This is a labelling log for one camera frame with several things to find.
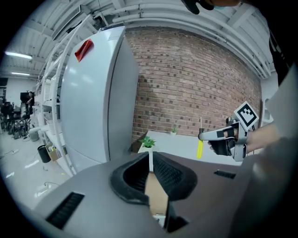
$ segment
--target refrigerator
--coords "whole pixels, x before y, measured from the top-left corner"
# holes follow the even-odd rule
[[[79,62],[75,52],[88,39],[93,45]],[[124,26],[73,48],[62,78],[60,113],[76,172],[130,154],[138,75]]]

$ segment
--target fluorescent light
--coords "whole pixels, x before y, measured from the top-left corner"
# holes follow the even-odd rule
[[[26,76],[30,76],[30,74],[28,73],[15,73],[15,72],[11,72],[12,74],[17,74],[17,75],[26,75]]]
[[[22,57],[22,58],[26,58],[26,59],[32,60],[32,56],[31,55],[19,54],[19,53],[8,52],[8,51],[5,51],[5,54],[6,55],[9,55],[9,56]]]

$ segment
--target brick wall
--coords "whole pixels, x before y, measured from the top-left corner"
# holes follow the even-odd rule
[[[259,79],[233,53],[185,31],[144,27],[126,37],[140,66],[133,141],[147,130],[197,136],[225,126],[244,101],[259,113]]]

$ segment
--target screwdriver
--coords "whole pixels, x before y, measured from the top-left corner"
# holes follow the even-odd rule
[[[202,128],[202,118],[200,119],[201,120],[201,126],[200,126],[200,129],[199,129],[199,132],[203,132],[203,128]],[[202,157],[202,153],[203,153],[203,141],[201,141],[199,139],[199,142],[198,142],[198,145],[197,145],[197,152],[196,152],[196,157],[198,159],[200,159]]]

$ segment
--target vent slot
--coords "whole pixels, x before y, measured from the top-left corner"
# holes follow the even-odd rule
[[[222,171],[222,170],[216,170],[214,172],[214,174],[218,175],[218,176],[222,176],[228,179],[234,179],[234,177],[236,176],[235,173],[231,173],[231,172],[226,172],[226,171]]]
[[[53,226],[62,229],[67,223],[71,215],[74,213],[85,195],[72,192],[62,203],[52,212],[52,214],[46,219],[47,222]]]

